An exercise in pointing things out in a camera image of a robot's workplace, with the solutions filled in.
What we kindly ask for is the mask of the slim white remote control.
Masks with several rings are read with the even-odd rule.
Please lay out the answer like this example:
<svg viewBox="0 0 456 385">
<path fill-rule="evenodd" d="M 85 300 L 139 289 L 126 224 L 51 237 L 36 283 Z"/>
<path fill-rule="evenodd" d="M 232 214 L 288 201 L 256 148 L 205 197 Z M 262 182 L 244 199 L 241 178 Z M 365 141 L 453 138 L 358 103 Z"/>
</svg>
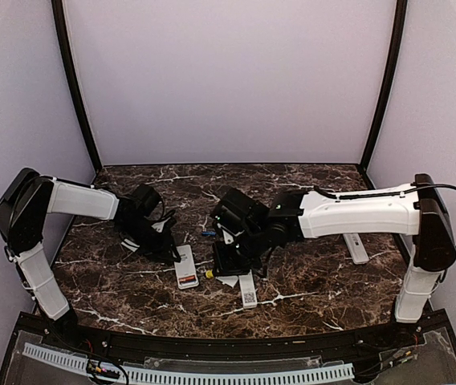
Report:
<svg viewBox="0 0 456 385">
<path fill-rule="evenodd" d="M 241 290 L 242 307 L 244 309 L 254 309 L 258 305 L 258 299 L 254 287 L 253 274 L 249 272 L 248 274 L 239 275 L 238 283 Z"/>
</svg>

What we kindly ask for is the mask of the white TCL air-conditioner remote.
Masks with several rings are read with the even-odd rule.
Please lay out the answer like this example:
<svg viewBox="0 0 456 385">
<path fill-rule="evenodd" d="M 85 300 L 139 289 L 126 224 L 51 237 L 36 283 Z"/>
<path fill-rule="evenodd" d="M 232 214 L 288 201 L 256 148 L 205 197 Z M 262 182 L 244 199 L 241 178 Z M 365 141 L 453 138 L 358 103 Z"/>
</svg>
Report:
<svg viewBox="0 0 456 385">
<path fill-rule="evenodd" d="M 180 290 L 187 290 L 194 287 L 184 288 L 180 287 L 180 282 L 190 282 L 190 281 L 197 281 L 199 285 L 199 280 L 197 277 L 197 271 L 195 267 L 195 263 L 193 260 L 193 252 L 190 245 L 181 245 L 177 247 L 177 251 L 180 254 L 180 262 L 174 263 L 175 266 L 175 274 L 177 278 L 177 286 Z"/>
</svg>

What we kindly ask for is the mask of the white square battery cover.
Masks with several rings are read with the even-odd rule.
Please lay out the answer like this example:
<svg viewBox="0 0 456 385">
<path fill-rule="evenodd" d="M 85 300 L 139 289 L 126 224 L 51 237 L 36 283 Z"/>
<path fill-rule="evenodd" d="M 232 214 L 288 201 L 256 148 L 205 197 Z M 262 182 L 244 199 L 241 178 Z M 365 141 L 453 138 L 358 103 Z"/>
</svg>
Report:
<svg viewBox="0 0 456 385">
<path fill-rule="evenodd" d="M 216 277 L 218 281 L 220 281 L 223 285 L 229 286 L 234 288 L 235 285 L 238 283 L 238 276 L 221 276 Z"/>
</svg>

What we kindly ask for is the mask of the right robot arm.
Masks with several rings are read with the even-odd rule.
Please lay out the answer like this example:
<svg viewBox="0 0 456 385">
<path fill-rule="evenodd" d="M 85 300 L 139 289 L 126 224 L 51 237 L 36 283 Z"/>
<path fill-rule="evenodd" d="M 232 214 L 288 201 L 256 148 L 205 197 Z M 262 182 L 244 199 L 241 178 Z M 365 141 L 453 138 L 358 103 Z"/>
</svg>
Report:
<svg viewBox="0 0 456 385">
<path fill-rule="evenodd" d="M 415 253 L 395 301 L 394 320 L 381 341 L 399 347 L 412 334 L 442 276 L 456 261 L 442 184 L 417 174 L 411 184 L 358 192 L 319 187 L 279 194 L 270 206 L 229 188 L 210 214 L 220 240 L 213 244 L 212 277 L 243 276 L 263 267 L 262 257 L 291 242 L 352 233 L 411 236 Z"/>
</svg>

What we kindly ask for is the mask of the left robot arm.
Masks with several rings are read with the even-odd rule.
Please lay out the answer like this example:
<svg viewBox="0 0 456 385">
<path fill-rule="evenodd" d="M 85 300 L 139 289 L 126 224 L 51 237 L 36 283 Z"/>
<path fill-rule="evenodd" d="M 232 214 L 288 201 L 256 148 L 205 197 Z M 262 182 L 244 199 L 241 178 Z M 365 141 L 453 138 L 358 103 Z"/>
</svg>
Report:
<svg viewBox="0 0 456 385">
<path fill-rule="evenodd" d="M 118 196 L 93 185 L 44 176 L 32 168 L 22 169 L 0 198 L 0 234 L 7 258 L 16 264 L 26 291 L 40 310 L 56 322 L 52 334 L 68 350 L 84 343 L 84 332 L 67 318 L 75 313 L 62 293 L 43 247 L 43 228 L 49 214 L 66 214 L 111 221 L 134 241 L 136 252 L 151 261 L 172 265 L 181 257 L 171 228 L 171 212 L 157 219 L 153 210 L 164 202 L 147 184 Z"/>
</svg>

